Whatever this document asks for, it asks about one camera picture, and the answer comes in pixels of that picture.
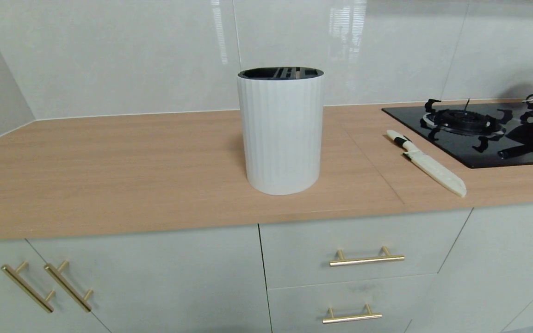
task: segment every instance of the knife handle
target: knife handle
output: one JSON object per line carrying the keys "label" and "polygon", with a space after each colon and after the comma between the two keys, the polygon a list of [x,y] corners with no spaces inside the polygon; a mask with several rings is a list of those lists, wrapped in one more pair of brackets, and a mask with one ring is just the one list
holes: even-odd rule
{"label": "knife handle", "polygon": [[385,133],[394,141],[396,145],[406,149],[408,152],[420,151],[419,148],[417,148],[417,146],[415,146],[415,144],[412,143],[408,137],[405,137],[397,131],[387,130]]}

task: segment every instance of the gold drawer handle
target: gold drawer handle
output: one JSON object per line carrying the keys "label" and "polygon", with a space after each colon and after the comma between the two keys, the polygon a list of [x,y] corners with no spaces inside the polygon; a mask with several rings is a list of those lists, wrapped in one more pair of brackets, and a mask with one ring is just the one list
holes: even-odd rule
{"label": "gold drawer handle", "polygon": [[89,289],[86,291],[85,295],[81,297],[81,295],[76,291],[76,289],[61,275],[61,272],[69,265],[69,262],[67,260],[64,260],[63,263],[59,266],[59,268],[55,268],[55,266],[51,264],[44,265],[44,270],[47,271],[57,283],[61,286],[61,288],[65,289],[67,293],[71,296],[74,301],[79,304],[82,309],[85,312],[91,312],[92,306],[90,306],[87,303],[87,300],[91,297],[93,294],[93,290]]}
{"label": "gold drawer handle", "polygon": [[337,322],[349,322],[349,321],[364,321],[364,320],[374,320],[376,318],[381,318],[382,314],[373,314],[372,308],[370,308],[369,304],[366,304],[366,314],[359,314],[358,316],[348,316],[348,317],[335,317],[334,312],[332,312],[332,308],[328,308],[328,314],[330,315],[329,318],[324,318],[322,320],[322,324],[334,324]]}
{"label": "gold drawer handle", "polygon": [[55,309],[49,304],[49,301],[55,295],[55,291],[51,290],[45,298],[42,298],[42,296],[40,296],[21,276],[19,276],[19,272],[26,267],[28,267],[28,261],[24,261],[16,269],[9,267],[9,265],[3,265],[1,266],[1,270],[8,276],[8,278],[15,282],[24,293],[27,293],[36,304],[40,305],[40,307],[49,314],[52,314]]}
{"label": "gold drawer handle", "polygon": [[381,257],[369,257],[369,258],[359,258],[359,259],[345,259],[345,255],[342,253],[342,250],[338,250],[336,251],[336,256],[339,257],[339,260],[332,260],[330,262],[330,267],[381,263],[383,261],[404,260],[404,255],[391,255],[387,247],[381,247],[381,249],[385,254]]}

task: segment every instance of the drawer front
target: drawer front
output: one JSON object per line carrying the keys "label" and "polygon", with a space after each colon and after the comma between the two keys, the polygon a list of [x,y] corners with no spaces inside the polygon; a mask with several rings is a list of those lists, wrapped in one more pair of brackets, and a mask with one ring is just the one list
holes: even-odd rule
{"label": "drawer front", "polygon": [[[260,225],[267,287],[437,273],[470,211]],[[384,256],[382,247],[404,260],[330,267],[339,249],[345,259],[370,259]]]}
{"label": "drawer front", "polygon": [[[404,333],[420,309],[436,274],[381,278],[360,282],[269,289],[273,333]],[[366,304],[381,318],[323,324],[334,317],[366,313]]]}

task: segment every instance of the gas stove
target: gas stove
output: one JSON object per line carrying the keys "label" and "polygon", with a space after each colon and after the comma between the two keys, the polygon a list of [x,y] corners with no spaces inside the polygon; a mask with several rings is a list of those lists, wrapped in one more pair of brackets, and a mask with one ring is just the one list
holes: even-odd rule
{"label": "gas stove", "polygon": [[468,168],[533,164],[533,105],[438,103],[382,110]]}

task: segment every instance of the white knife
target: white knife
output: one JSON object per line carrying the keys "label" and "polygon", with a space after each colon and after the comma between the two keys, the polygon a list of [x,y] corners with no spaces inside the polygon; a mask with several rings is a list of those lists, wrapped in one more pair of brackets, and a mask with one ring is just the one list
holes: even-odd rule
{"label": "white knife", "polygon": [[408,137],[398,133],[397,131],[388,130],[386,134],[392,139],[398,146],[406,149],[403,154],[409,158],[414,165],[419,167],[422,171],[431,176],[437,183],[440,183],[448,190],[463,197],[466,195],[466,185],[463,180],[453,174],[446,167],[434,160],[428,154],[423,153],[419,148],[415,146]]}

